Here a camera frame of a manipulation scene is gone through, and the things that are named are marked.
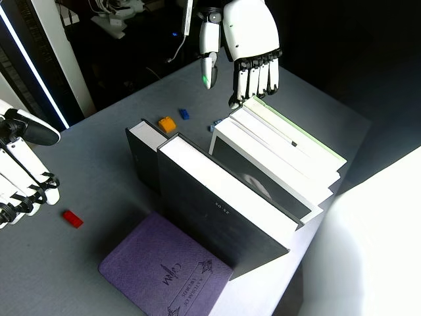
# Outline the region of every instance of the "purple book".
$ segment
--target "purple book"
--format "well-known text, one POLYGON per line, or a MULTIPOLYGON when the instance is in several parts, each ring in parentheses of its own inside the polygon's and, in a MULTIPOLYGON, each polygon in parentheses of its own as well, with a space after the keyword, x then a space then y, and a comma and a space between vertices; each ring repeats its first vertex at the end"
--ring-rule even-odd
POLYGON ((232 275, 157 213, 104 259, 99 272, 148 316, 208 315, 232 275))

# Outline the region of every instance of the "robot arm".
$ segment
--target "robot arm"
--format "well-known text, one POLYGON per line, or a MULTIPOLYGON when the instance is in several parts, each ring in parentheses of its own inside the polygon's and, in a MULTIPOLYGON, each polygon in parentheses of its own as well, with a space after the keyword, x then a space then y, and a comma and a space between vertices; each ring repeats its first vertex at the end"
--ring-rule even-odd
MULTIPOLYGON (((203 83, 210 89, 217 76, 215 64, 222 15, 216 10, 201 15, 201 68, 203 83)), ((222 21, 227 54, 234 61, 234 94, 230 107, 235 109, 254 95, 264 97, 277 92, 278 58, 282 52, 278 29, 264 1, 233 0, 224 7, 222 21)))
POLYGON ((59 181, 24 141, 53 145, 60 134, 47 123, 0 100, 0 228, 55 204, 59 181))

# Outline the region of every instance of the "tabletop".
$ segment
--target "tabletop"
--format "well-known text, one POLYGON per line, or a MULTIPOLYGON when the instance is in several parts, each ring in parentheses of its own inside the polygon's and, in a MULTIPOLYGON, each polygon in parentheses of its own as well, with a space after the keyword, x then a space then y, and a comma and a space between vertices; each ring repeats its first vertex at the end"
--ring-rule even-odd
MULTIPOLYGON (((137 179, 124 129, 142 118, 156 123, 171 116, 177 132, 208 151, 208 126, 230 113, 234 67, 224 54, 218 67, 218 81, 209 91, 195 62, 64 131, 57 145, 36 147, 61 181, 61 199, 0 230, 0 314, 141 315, 97 270, 148 213, 161 207, 158 195, 137 179), (187 109, 190 119, 182 120, 179 109, 187 109), (84 221, 79 229, 62 218, 67 209, 84 221)), ((336 192, 370 123, 282 68, 279 92, 265 101, 348 160, 332 187, 336 192)), ((229 281, 211 315, 271 315, 322 217, 295 233, 287 255, 229 281)))

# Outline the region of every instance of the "white led light strip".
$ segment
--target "white led light strip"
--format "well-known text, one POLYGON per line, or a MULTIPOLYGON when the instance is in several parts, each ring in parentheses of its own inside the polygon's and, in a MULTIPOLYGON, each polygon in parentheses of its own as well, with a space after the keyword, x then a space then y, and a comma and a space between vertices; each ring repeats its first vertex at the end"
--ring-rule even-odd
POLYGON ((56 111, 57 115, 61 119, 61 122, 63 123, 65 128, 69 128, 69 125, 66 122, 66 119, 64 118, 63 114, 60 112, 59 107, 57 107, 57 104, 55 103, 53 97, 49 93, 47 87, 45 86, 44 82, 41 79, 41 76, 39 75, 38 71, 36 70, 34 64, 31 61, 31 58, 29 57, 28 53, 25 50, 25 47, 22 45, 22 42, 20 41, 18 34, 14 31, 14 28, 7 18, 6 13, 4 12, 3 8, 0 6, 0 16, 3 19, 3 21, 6 24, 7 29, 11 33, 11 36, 14 39, 14 42, 19 47, 20 52, 22 53, 23 57, 25 58, 26 62, 28 63, 28 66, 31 68, 32 72, 34 73, 35 78, 37 78, 37 81, 39 85, 41 86, 42 90, 44 91, 45 95, 47 96, 48 100, 50 101, 51 105, 53 106, 54 110, 56 111))

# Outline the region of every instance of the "red lego brick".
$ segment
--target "red lego brick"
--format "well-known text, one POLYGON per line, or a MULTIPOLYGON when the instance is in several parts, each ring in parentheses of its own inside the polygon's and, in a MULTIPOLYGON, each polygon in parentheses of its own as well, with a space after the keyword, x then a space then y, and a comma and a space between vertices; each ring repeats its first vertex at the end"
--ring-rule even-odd
POLYGON ((79 228, 84 222, 71 211, 65 211, 63 217, 75 228, 79 228))

